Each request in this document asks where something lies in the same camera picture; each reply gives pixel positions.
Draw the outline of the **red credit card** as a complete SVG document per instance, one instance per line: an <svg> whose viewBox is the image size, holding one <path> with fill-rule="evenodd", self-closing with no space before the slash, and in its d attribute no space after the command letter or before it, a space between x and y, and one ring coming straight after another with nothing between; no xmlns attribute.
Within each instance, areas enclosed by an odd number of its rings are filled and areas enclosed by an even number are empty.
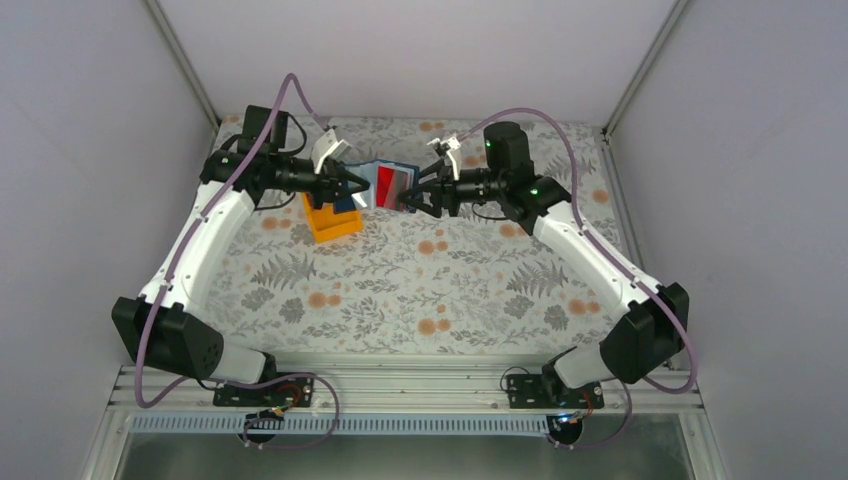
<svg viewBox="0 0 848 480"><path fill-rule="evenodd" d="M409 207L400 200L401 193L413 187L418 179L414 166L382 163L376 170L376 207L393 211L407 211Z"/></svg>

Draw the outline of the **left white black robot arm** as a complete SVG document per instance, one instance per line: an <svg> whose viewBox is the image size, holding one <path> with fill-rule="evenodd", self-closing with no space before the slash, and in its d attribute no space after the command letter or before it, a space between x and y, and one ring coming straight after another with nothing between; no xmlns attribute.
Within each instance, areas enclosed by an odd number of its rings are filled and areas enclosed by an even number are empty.
<svg viewBox="0 0 848 480"><path fill-rule="evenodd" d="M266 191L305 193L322 205L370 186L344 165L351 146L333 126L306 158L284 150L288 121L285 112L248 107L242 131L205 161L191 213L156 274L136 297L116 300L111 317L137 368L235 382L255 405L276 396L269 354L226 340L210 324L216 269Z"/></svg>

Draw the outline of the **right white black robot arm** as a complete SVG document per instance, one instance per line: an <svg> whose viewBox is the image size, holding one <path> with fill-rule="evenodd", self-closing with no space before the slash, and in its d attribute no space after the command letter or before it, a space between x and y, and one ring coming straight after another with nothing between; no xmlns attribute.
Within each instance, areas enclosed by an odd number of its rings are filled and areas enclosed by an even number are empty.
<svg viewBox="0 0 848 480"><path fill-rule="evenodd" d="M678 354L691 353L686 332L689 296L663 285L616 250L580 213L577 200L557 180L536 173L529 140L519 124L500 121L483 130L487 165L458 167L457 138L434 139L437 162L399 200L435 218L455 216L463 203L498 203L504 216L560 255L617 316L600 342L573 347L542 368L541 391L565 407L580 388L596 381L635 384Z"/></svg>

